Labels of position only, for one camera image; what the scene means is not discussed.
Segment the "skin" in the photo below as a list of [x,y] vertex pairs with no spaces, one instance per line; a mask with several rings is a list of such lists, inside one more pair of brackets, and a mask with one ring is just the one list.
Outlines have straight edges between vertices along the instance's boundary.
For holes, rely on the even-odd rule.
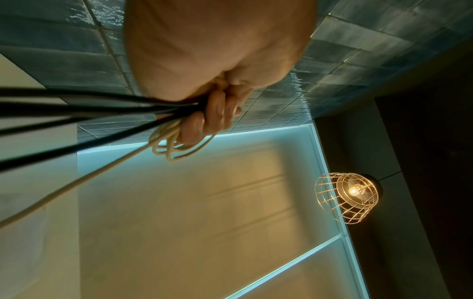
[[181,123],[195,144],[226,130],[250,93],[281,80],[314,31],[315,0],[128,0],[125,48],[140,90],[181,101],[209,95]]

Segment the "white cable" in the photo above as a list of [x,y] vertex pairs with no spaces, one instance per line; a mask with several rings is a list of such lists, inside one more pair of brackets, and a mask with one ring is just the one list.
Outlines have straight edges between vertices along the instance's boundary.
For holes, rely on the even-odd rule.
[[[200,145],[195,150],[193,150],[189,153],[186,153],[186,154],[183,154],[183,155],[180,155],[180,156],[176,156],[176,157],[172,157],[173,152],[182,152],[182,151],[186,151],[186,150],[189,150],[192,147],[194,147],[194,145],[180,145],[180,146],[176,147],[175,142],[176,142],[177,137],[179,136],[179,133],[180,133],[179,125],[180,125],[180,120],[172,122],[170,124],[164,124],[164,125],[159,126],[159,128],[151,134],[151,136],[149,138],[149,141],[148,141],[148,144],[143,145],[142,147],[135,149],[134,151],[132,151],[132,152],[116,159],[115,161],[110,162],[109,164],[107,164],[105,166],[100,167],[97,170],[92,171],[89,174],[86,174],[86,175],[76,179],[73,182],[70,182],[69,184],[57,189],[56,191],[54,191],[54,192],[52,192],[48,195],[46,195],[45,197],[43,197],[42,199],[40,199],[36,203],[30,205],[26,209],[14,214],[14,215],[6,218],[6,219],[1,220],[0,221],[0,230],[7,227],[7,226],[9,226],[10,224],[13,224],[17,221],[20,221],[21,219],[23,219],[23,218],[29,216],[30,214],[38,211],[39,209],[43,208],[45,205],[52,202],[53,200],[56,200],[61,195],[64,195],[65,193],[71,191],[72,189],[74,189],[74,188],[90,181],[91,179],[93,179],[93,178],[101,175],[102,173],[114,168],[115,166],[117,166],[117,165],[123,163],[124,161],[136,156],[137,154],[145,151],[146,149],[148,149],[150,147],[152,147],[153,153],[155,155],[166,155],[166,159],[171,162],[171,161],[175,161],[175,160],[178,160],[178,159],[186,158],[186,157],[198,152],[199,150],[201,150],[204,146],[206,146],[215,137],[215,135],[212,135],[212,137],[209,138],[206,142],[204,142],[202,145]],[[166,139],[166,146],[160,146],[159,143],[161,141],[165,140],[165,139]]]

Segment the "wire cage lampshade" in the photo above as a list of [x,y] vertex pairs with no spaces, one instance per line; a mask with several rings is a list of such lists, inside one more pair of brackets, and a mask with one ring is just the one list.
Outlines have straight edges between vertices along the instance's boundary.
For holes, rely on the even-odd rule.
[[382,194],[379,182],[371,176],[356,173],[327,173],[315,182],[317,202],[331,211],[336,220],[356,224],[378,203]]

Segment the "cable bundle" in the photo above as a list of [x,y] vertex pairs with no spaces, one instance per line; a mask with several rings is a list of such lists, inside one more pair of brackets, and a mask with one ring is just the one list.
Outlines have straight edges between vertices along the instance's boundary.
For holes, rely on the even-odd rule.
[[[57,104],[44,103],[24,103],[0,101],[0,117],[64,117],[64,119],[44,122],[34,125],[26,125],[14,128],[0,130],[0,138],[3,136],[14,135],[19,133],[27,133],[38,130],[44,130],[63,125],[73,124],[80,121],[98,119],[110,116],[121,116],[129,114],[154,113],[155,115],[167,115],[159,120],[144,124],[132,129],[102,137],[96,140],[74,144],[62,148],[44,151],[41,153],[30,154],[22,157],[12,158],[0,161],[0,173],[15,168],[40,163],[43,161],[55,159],[65,155],[73,154],[81,150],[101,146],[110,142],[118,141],[134,134],[159,127],[149,138],[148,144],[124,155],[123,157],[83,176],[77,180],[65,185],[64,187],[50,193],[43,199],[37,201],[28,208],[0,221],[0,229],[13,224],[31,213],[44,207],[51,201],[57,199],[64,193],[74,189],[75,187],[93,179],[94,177],[112,169],[118,164],[128,160],[129,158],[143,152],[152,147],[153,153],[156,155],[166,155],[168,161],[173,161],[188,157],[197,152],[208,144],[213,136],[198,148],[181,156],[173,157],[173,152],[183,152],[190,150],[193,146],[180,145],[175,146],[177,137],[179,136],[180,119],[192,114],[195,111],[203,111],[207,103],[206,96],[200,96],[188,99],[185,103],[174,103],[158,99],[149,99],[143,97],[129,95],[113,95],[106,93],[92,92],[72,92],[62,90],[45,90],[45,89],[0,89],[0,98],[93,98],[97,100],[121,100],[135,103],[148,104],[147,107],[100,107],[100,106],[67,106]],[[160,146],[159,143],[167,140],[166,146]]]

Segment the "white wall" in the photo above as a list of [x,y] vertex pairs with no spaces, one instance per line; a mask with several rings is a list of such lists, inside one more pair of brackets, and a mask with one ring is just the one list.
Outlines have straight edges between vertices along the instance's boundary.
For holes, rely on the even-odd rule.
[[[0,55],[0,86],[2,87],[39,87],[42,86],[21,71],[17,66]],[[64,103],[60,99],[35,99],[36,102]],[[37,122],[38,119],[0,120],[0,128]],[[58,146],[77,142],[75,125],[47,131],[22,134],[12,137],[0,137],[0,160],[43,151]],[[8,208],[8,197],[28,196],[40,199],[42,196],[62,187],[77,177],[76,155],[71,155],[52,162],[26,167],[7,173],[0,173],[0,210]],[[26,289],[15,296],[16,299],[78,299],[79,288],[79,238],[77,192],[70,192],[60,200],[49,204],[44,213],[44,229],[38,232],[38,265],[31,266],[24,276],[31,274],[32,280]],[[17,235],[18,225],[14,224],[0,232],[0,260],[10,254],[7,248],[12,240],[27,238]],[[10,261],[14,269],[21,260]]]
[[[339,234],[315,200],[314,146],[309,126],[224,135],[171,164],[147,151],[80,187],[83,297],[222,299]],[[79,173],[130,150],[79,154]],[[333,265],[311,257],[321,264],[300,274],[297,298],[358,298],[340,246],[323,249]]]

